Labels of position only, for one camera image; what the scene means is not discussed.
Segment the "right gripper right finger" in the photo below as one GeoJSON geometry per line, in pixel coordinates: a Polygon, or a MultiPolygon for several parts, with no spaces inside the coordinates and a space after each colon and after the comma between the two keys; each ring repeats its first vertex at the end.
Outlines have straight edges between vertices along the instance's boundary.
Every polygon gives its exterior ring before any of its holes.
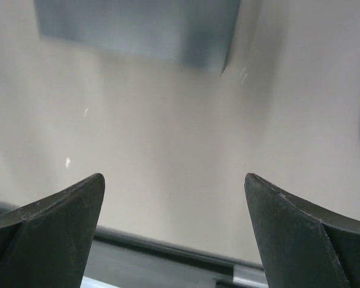
{"type": "Polygon", "coordinates": [[[254,173],[244,190],[269,287],[360,287],[360,221],[254,173]]]}

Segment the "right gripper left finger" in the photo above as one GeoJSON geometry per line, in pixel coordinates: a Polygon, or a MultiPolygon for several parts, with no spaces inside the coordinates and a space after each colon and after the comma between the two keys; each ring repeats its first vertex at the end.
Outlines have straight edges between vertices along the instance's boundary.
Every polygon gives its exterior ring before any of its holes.
{"type": "Polygon", "coordinates": [[[0,213],[0,287],[80,287],[104,192],[95,173],[0,213]]]}

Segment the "black network switch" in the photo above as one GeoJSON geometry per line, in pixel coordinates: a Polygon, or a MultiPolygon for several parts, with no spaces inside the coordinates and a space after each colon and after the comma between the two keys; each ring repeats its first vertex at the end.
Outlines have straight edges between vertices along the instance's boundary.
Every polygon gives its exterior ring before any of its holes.
{"type": "Polygon", "coordinates": [[[43,36],[222,72],[240,1],[35,1],[43,36]]]}

